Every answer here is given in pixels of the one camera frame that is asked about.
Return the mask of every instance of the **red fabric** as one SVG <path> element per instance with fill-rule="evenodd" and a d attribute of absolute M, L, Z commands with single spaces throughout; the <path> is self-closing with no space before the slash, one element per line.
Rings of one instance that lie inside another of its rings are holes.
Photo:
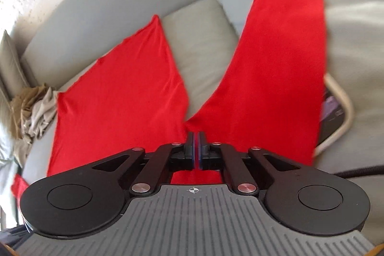
<path fill-rule="evenodd" d="M 323 0 L 254 0 L 218 89 L 187 121 L 209 142 L 312 163 L 326 59 Z"/>
<path fill-rule="evenodd" d="M 58 98 L 48 175 L 134 146 L 154 151 L 205 131 L 246 151 L 258 145 L 310 164 L 325 72 L 323 0 L 254 0 L 235 55 L 212 97 L 187 122 L 187 94 L 158 17 L 100 58 Z M 173 183 L 218 183 L 178 172 Z"/>
<path fill-rule="evenodd" d="M 183 142 L 188 97 L 160 19 L 100 58 L 58 97 L 48 176 L 107 156 Z"/>
<path fill-rule="evenodd" d="M 13 185 L 11 186 L 11 191 L 13 196 L 17 199 L 18 205 L 20 205 L 20 198 L 28 186 L 28 183 L 19 174 L 15 175 Z"/>

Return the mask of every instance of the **sofa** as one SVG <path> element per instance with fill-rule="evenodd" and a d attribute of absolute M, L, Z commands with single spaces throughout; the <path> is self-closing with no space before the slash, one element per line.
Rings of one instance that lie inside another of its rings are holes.
<path fill-rule="evenodd" d="M 47 83 L 65 91 L 97 58 L 158 14 L 188 92 L 188 118 L 214 92 L 235 51 L 239 34 L 231 11 L 240 12 L 234 19 L 244 23 L 247 11 L 236 6 L 246 7 L 249 0 L 232 1 L 231 7 L 226 0 L 64 0 L 40 27 L 20 63 L 31 85 Z M 328 71 L 356 111 L 351 130 L 315 160 L 326 172 L 384 164 L 383 4 L 326 0 Z M 22 172 L 29 184 L 46 175 L 55 126 L 56 120 L 32 146 Z M 371 200 L 363 233 L 374 244 L 382 243 L 384 176 L 352 181 Z"/>

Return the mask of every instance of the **sofa backrest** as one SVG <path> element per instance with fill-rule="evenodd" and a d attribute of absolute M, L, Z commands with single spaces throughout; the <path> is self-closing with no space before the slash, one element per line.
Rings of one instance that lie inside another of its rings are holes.
<path fill-rule="evenodd" d="M 196 0 L 64 0 L 21 58 L 33 83 L 60 87 L 124 38 Z"/>

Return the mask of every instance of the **gray couch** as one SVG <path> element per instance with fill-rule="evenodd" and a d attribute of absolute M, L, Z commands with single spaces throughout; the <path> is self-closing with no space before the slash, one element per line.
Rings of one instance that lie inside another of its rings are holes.
<path fill-rule="evenodd" d="M 47 83 L 62 91 L 93 62 L 158 14 L 190 99 L 193 115 L 218 86 L 238 42 L 238 36 L 217 0 L 64 0 L 41 26 L 21 58 L 32 84 Z M 45 177 L 56 121 L 32 147 L 23 177 L 28 183 Z M 384 155 L 364 158 L 346 154 L 348 134 L 316 161 L 334 172 L 384 163 Z M 372 201 L 364 229 L 373 243 L 384 241 L 383 177 L 354 179 Z"/>

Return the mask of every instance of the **black circular disc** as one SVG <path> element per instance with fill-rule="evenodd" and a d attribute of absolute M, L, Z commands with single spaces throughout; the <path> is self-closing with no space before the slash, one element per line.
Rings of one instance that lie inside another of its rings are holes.
<path fill-rule="evenodd" d="M 32 230 L 49 236 L 80 236 L 119 215 L 125 197 L 116 179 L 103 171 L 79 169 L 39 180 L 26 189 L 20 209 Z"/>
<path fill-rule="evenodd" d="M 299 191 L 298 197 L 306 207 L 318 211 L 328 211 L 342 203 L 342 196 L 339 191 L 323 185 L 306 186 Z"/>
<path fill-rule="evenodd" d="M 279 173 L 264 203 L 281 224 L 295 231 L 333 236 L 360 230 L 369 213 L 369 199 L 356 184 L 327 173 Z"/>

